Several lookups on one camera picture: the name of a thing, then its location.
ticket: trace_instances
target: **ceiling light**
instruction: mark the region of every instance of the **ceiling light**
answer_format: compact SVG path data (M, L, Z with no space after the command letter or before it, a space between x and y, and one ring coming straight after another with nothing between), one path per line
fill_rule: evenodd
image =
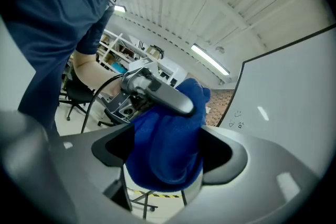
M230 72L222 67L216 60L209 56L205 51L203 51L198 45L194 44L191 49L196 52L198 55L202 56L205 60L211 63L215 68L217 68L222 74L229 75Z
M257 108L258 108L261 116L263 116L263 118L265 119L265 121L269 121L269 118L268 118L267 113L265 112L265 110L262 107L260 107L260 106L258 106Z
M119 12L126 12L126 8L124 6L114 6L114 10L117 10Z

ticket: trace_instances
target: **black cable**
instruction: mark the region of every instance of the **black cable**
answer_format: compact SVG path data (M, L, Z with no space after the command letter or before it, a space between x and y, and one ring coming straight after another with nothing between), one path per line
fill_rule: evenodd
M123 76L124 74L120 74L120 75L116 75L114 76L113 78L110 78L108 81L104 82L104 84L102 86L100 86L100 88L95 92L95 94L93 95L92 97L92 100L88 106L88 109L86 111L86 115L85 115L85 119L84 119L84 122L83 122L83 126L82 126L82 130L81 130L81 134L84 132L84 129L85 129L85 126L86 126L86 123L88 121L88 118L89 118L89 113L90 113L90 110L91 110L91 107L92 107L92 104L93 102L96 100L97 96L100 94L100 92L108 85L110 84L112 81L116 80L116 79L119 79Z

